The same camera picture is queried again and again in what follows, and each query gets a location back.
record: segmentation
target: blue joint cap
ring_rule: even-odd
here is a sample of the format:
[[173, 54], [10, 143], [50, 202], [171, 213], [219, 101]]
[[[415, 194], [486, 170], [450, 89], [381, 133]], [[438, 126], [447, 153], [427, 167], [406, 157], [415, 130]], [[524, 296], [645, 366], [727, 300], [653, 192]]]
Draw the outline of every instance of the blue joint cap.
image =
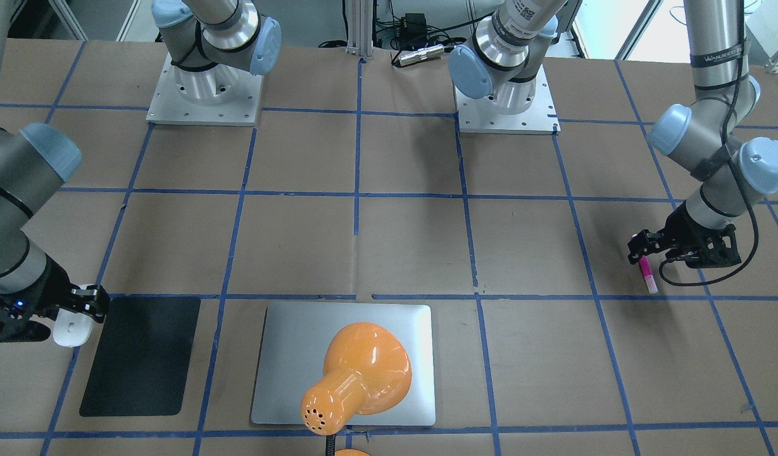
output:
[[754, 87], [754, 105], [752, 106], [752, 108], [754, 108], [754, 106], [757, 106], [757, 101], [760, 101], [760, 83], [754, 79], [754, 76], [748, 77], [748, 82], [750, 82], [751, 86]]
[[166, 29], [192, 17], [192, 11], [181, 0], [153, 0], [152, 18], [155, 27]]
[[762, 194], [778, 190], [778, 141], [755, 138], [741, 146], [738, 156], [746, 182]]
[[546, 23], [546, 25], [541, 29], [540, 33], [538, 34], [539, 37], [544, 38], [556, 38], [557, 37], [557, 27], [560, 21], [557, 20], [557, 15], [553, 15], [549, 22]]
[[493, 79], [487, 67], [473, 49], [459, 44], [453, 48], [448, 61], [448, 70], [453, 85], [464, 95], [479, 100], [493, 93]]
[[267, 75], [273, 66], [276, 65], [276, 59], [279, 58], [279, 49], [282, 48], [282, 26], [275, 18], [265, 18], [259, 29], [259, 36], [256, 37], [256, 44], [253, 47], [251, 57], [250, 72], [252, 75]]
[[20, 134], [47, 161], [62, 182], [68, 182], [82, 164], [82, 152], [77, 145], [53, 127], [44, 123], [30, 123]]
[[670, 155], [679, 147], [692, 118], [693, 110], [681, 104], [673, 104], [654, 124], [653, 130], [647, 135], [647, 142], [658, 148], [662, 155]]

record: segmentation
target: mouse pad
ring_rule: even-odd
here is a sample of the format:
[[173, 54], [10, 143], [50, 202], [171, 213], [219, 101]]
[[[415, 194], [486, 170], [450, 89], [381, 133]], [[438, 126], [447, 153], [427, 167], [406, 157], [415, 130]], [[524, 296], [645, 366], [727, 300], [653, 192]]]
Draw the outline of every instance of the mouse pad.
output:
[[79, 415], [177, 415], [199, 310], [195, 297], [111, 301]]

